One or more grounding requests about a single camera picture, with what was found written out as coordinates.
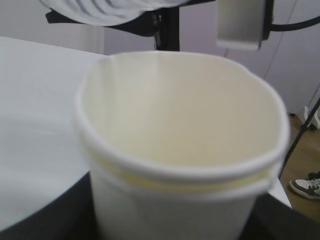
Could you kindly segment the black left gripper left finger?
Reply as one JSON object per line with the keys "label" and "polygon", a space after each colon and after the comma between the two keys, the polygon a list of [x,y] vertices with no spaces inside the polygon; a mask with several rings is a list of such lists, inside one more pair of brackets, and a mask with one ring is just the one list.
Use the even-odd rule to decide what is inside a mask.
{"label": "black left gripper left finger", "polygon": [[50,204],[0,232],[2,240],[97,240],[90,174]]}

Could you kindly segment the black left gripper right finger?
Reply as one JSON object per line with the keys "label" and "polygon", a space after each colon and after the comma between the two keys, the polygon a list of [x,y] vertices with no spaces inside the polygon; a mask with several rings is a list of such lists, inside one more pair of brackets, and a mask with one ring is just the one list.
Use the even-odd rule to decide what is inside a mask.
{"label": "black left gripper right finger", "polygon": [[256,200],[241,240],[318,240],[320,224],[270,194]]}

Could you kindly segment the white ribbed robot arm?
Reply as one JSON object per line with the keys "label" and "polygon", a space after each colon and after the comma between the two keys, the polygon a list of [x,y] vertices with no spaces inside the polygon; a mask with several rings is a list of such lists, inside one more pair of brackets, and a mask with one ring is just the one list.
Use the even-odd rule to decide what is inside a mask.
{"label": "white ribbed robot arm", "polygon": [[[195,0],[47,0],[49,23],[80,23],[104,26],[139,36],[155,35],[158,48],[167,50],[177,44],[178,9],[196,5]],[[242,0],[225,0],[218,12],[227,14],[231,23],[221,21],[219,44],[243,50],[252,42],[259,44],[270,32],[289,32],[319,24],[319,17],[290,23],[273,24],[274,3],[255,0],[245,7]],[[3,240],[95,240],[98,237],[94,219],[91,176],[86,173],[56,200],[24,220],[4,229]]]}

